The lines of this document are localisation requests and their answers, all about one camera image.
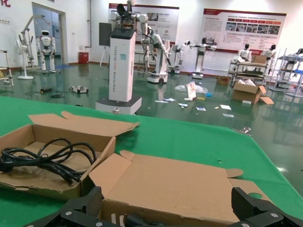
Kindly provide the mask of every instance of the plastic bag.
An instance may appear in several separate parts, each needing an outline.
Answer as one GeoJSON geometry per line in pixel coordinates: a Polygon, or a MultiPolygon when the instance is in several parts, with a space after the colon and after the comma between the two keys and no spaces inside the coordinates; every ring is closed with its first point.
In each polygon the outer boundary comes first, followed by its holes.
{"type": "MultiPolygon", "coordinates": [[[[207,88],[201,87],[197,84],[195,84],[196,93],[200,94],[206,94],[208,92],[207,88]]],[[[185,85],[179,85],[175,87],[175,90],[177,91],[186,91],[185,85]]]]}

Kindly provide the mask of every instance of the robot leg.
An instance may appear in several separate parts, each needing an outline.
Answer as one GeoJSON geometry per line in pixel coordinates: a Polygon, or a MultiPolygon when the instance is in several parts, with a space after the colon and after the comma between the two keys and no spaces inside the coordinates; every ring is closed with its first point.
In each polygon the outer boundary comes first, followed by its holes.
{"type": "Polygon", "coordinates": [[[40,61],[41,61],[41,70],[43,73],[46,73],[45,57],[43,51],[40,52],[40,61]]]}
{"type": "Polygon", "coordinates": [[[55,54],[53,52],[49,56],[49,64],[51,71],[55,71],[55,54]]]}

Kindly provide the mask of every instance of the pipe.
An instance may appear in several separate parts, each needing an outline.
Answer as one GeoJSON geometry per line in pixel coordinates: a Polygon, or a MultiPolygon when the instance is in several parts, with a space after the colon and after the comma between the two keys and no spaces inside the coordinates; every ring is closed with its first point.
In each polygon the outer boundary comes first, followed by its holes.
{"type": "Polygon", "coordinates": [[[85,46],[85,48],[91,48],[91,0],[89,0],[89,19],[87,22],[89,22],[89,46],[85,46]]]}

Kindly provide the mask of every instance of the red trash bin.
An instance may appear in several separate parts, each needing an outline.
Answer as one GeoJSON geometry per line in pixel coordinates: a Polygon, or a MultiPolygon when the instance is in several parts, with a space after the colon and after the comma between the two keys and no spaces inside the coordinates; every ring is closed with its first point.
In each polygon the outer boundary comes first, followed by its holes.
{"type": "Polygon", "coordinates": [[[79,64],[87,64],[89,62],[89,53],[79,52],[79,64]]]}

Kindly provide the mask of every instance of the wall poster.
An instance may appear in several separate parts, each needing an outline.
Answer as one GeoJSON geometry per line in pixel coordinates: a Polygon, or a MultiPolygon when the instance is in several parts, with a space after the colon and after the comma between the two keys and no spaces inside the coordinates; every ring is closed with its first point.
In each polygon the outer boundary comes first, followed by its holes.
{"type": "Polygon", "coordinates": [[[204,9],[201,37],[217,51],[238,52],[245,44],[253,54],[278,44],[285,13],[204,9]]]}

